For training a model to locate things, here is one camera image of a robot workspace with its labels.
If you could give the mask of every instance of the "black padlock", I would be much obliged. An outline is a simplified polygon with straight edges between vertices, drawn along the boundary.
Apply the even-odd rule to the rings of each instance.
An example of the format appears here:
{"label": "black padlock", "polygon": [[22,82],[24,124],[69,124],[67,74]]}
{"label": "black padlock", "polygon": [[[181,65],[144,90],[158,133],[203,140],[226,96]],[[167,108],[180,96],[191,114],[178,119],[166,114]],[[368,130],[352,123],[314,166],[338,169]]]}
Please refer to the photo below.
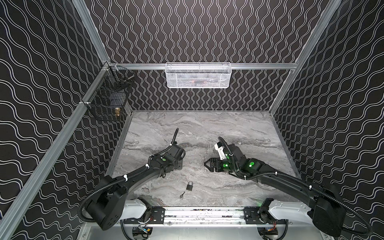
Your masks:
{"label": "black padlock", "polygon": [[193,187],[193,182],[188,182],[187,190],[192,191],[192,187]]}

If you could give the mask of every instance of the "black wire basket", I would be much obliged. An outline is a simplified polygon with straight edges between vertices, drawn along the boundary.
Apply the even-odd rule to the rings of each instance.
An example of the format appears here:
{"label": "black wire basket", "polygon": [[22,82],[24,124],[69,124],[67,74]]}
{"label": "black wire basket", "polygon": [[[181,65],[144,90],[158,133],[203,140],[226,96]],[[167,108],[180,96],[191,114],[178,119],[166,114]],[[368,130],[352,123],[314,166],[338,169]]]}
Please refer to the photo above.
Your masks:
{"label": "black wire basket", "polygon": [[92,116],[98,121],[125,121],[128,90],[134,79],[134,73],[129,70],[125,77],[108,72],[87,104]]}

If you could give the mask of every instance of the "wavy line pattern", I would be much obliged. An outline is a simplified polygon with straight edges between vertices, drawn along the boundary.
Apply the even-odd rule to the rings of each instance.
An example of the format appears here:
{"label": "wavy line pattern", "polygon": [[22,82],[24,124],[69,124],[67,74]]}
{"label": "wavy line pattern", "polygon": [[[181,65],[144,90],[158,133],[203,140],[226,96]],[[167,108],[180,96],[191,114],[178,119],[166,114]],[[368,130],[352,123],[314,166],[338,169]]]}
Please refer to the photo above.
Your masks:
{"label": "wavy line pattern", "polygon": [[105,175],[123,126],[84,115],[12,239],[77,238],[77,207]]}
{"label": "wavy line pattern", "polygon": [[0,0],[0,219],[101,68],[70,0]]}
{"label": "wavy line pattern", "polygon": [[168,88],[164,71],[140,70],[128,101],[134,110],[263,110],[272,105],[289,70],[232,71],[229,88]]}
{"label": "wavy line pattern", "polygon": [[384,1],[343,0],[275,115],[302,178],[339,186],[372,240],[384,239],[383,61]]}
{"label": "wavy line pattern", "polygon": [[116,63],[292,63],[328,0],[86,0]]}

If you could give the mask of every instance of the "floor panel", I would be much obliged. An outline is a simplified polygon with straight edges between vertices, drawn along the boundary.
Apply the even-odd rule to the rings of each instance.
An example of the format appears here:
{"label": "floor panel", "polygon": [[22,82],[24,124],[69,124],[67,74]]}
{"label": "floor panel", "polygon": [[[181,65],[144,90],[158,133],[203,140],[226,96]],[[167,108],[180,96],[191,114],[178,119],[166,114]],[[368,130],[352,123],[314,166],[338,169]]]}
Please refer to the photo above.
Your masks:
{"label": "floor panel", "polygon": [[[167,206],[257,206],[267,197],[295,201],[272,187],[226,172],[211,173],[203,165],[210,157],[218,157],[214,144],[222,136],[247,157],[294,175],[266,112],[135,112],[113,177],[144,165],[149,155],[170,143],[177,127],[176,141],[186,150],[183,169],[148,182],[134,192],[135,196]],[[180,199],[189,181],[194,183],[193,190]]]}

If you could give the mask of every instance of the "brass object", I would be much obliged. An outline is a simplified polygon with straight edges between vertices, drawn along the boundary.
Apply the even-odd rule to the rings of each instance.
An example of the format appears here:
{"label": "brass object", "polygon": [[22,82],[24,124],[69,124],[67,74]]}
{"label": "brass object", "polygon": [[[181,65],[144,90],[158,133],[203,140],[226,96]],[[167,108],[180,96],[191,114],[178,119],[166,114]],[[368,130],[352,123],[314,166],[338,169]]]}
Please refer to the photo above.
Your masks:
{"label": "brass object", "polygon": [[118,118],[120,116],[120,108],[115,108],[115,116]]}

